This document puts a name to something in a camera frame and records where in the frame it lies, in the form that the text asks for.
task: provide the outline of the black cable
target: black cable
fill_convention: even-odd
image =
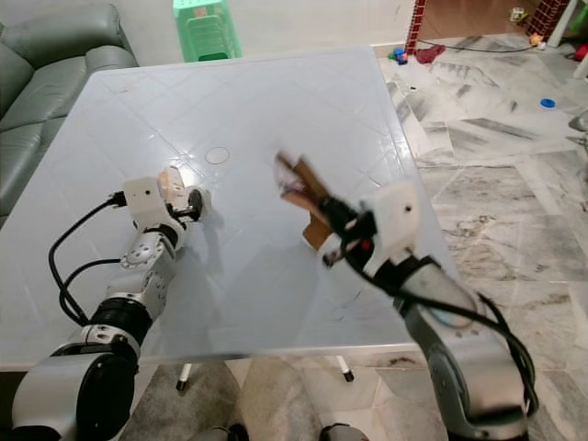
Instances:
[[[477,312],[467,310],[465,308],[460,308],[459,306],[452,305],[450,303],[444,303],[437,300],[427,299],[425,297],[417,296],[412,294],[409,291],[393,287],[381,280],[377,280],[374,277],[370,276],[368,273],[364,271],[364,269],[349,256],[347,252],[348,241],[346,239],[342,239],[341,241],[341,254],[345,258],[345,261],[352,267],[352,269],[364,280],[366,280],[371,285],[374,285],[377,288],[380,288],[390,297],[398,298],[402,300],[406,300],[412,303],[418,303],[420,305],[425,306],[426,308],[433,308],[440,311],[449,312],[452,314],[456,314],[462,317],[466,317],[467,319],[473,320],[474,322],[478,322],[483,324],[484,326],[492,329],[504,339],[508,343],[509,349],[511,351],[511,356],[514,359],[514,362],[519,369],[519,373],[521,374],[522,381],[525,385],[525,392],[526,397],[528,397],[528,411],[527,415],[531,416],[538,410],[538,397],[535,389],[533,387],[535,383],[535,366],[533,364],[533,360],[531,359],[531,355],[529,355],[528,351],[525,348],[525,345],[514,335],[510,332],[508,325],[503,326],[503,323],[506,324],[506,320],[498,311],[492,301],[481,296],[482,301],[484,303],[492,303],[494,308],[492,312],[497,315],[497,321],[493,322],[488,317],[478,314]]]
[[[82,273],[83,271],[86,271],[86,269],[91,268],[92,266],[107,265],[107,264],[117,264],[119,262],[120,262],[120,259],[98,259],[98,260],[93,260],[92,262],[88,262],[87,264],[83,264],[81,266],[78,266],[72,272],[72,274],[70,274],[65,279],[65,282],[63,282],[63,284],[64,284],[64,286],[66,288],[69,288],[70,285],[72,284],[72,282],[74,281],[74,279],[76,277],[78,277],[80,273]],[[81,307],[79,306],[79,304],[77,303],[77,301],[75,301],[75,300],[73,300],[73,301],[75,302],[75,305],[77,305],[81,309]],[[78,319],[79,317],[77,317],[70,310],[70,305],[67,303],[66,297],[63,295],[63,291],[60,291],[60,293],[59,293],[59,304],[62,307],[63,312],[65,312],[65,315],[67,315],[70,319],[72,319],[75,322],[77,322],[76,319]]]
[[[62,277],[59,274],[57,269],[57,265],[55,264],[55,252],[60,247],[65,239],[67,239],[75,230],[80,228],[80,226],[85,223],[88,219],[96,215],[102,209],[109,207],[110,205],[116,205],[117,201],[114,198],[110,198],[106,202],[98,205],[96,208],[91,209],[87,214],[85,214],[79,221],[77,221],[74,225],[72,225],[64,234],[62,234],[57,241],[51,246],[49,249],[49,269],[53,278],[55,279],[55,283],[57,284],[57,288],[60,291],[60,305],[65,305],[65,302],[69,303],[73,309],[73,311],[69,309],[63,309],[63,311],[67,314],[67,316],[72,319],[74,322],[79,324],[80,326],[85,326],[88,323],[88,318],[86,317],[84,310],[80,308],[77,302],[74,300],[72,295],[70,294],[68,288],[63,283]]]
[[[524,52],[524,51],[528,51],[529,49],[533,49],[535,46],[527,46],[525,48],[520,48],[520,49],[512,49],[509,51],[488,51],[486,49],[475,49],[475,48],[460,48],[458,46],[447,46],[446,44],[443,43],[433,43],[432,41],[427,41],[427,40],[418,40],[420,43],[424,43],[424,44],[430,44],[431,46],[436,46],[436,45],[441,45],[441,46],[445,46],[447,49],[456,49],[458,51],[472,51],[472,52],[488,52],[488,53],[514,53],[514,52]]]

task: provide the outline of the red brick pillar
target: red brick pillar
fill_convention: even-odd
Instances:
[[[411,27],[408,31],[408,37],[406,38],[406,45],[404,50],[409,55],[413,55],[416,51],[416,41],[419,38],[419,31],[421,30],[421,24],[423,23],[424,6],[426,0],[415,0],[413,9],[413,20],[411,21]]]
[[[558,21],[560,21],[561,14],[563,14],[563,10],[567,5],[568,0],[542,0],[529,21],[526,33],[532,34],[536,32],[547,41]]]

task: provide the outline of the gray leather sofa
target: gray leather sofa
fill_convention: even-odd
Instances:
[[[0,35],[0,227],[89,76],[136,67],[112,5],[68,8]]]

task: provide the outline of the sofa armrest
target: sofa armrest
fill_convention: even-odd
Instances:
[[[72,7],[5,28],[0,39],[34,68],[111,45],[129,49],[113,5]]]

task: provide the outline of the wooden floor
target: wooden floor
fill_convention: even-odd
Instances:
[[[428,0],[419,39],[523,32],[509,21],[511,9],[532,15],[537,0]]]

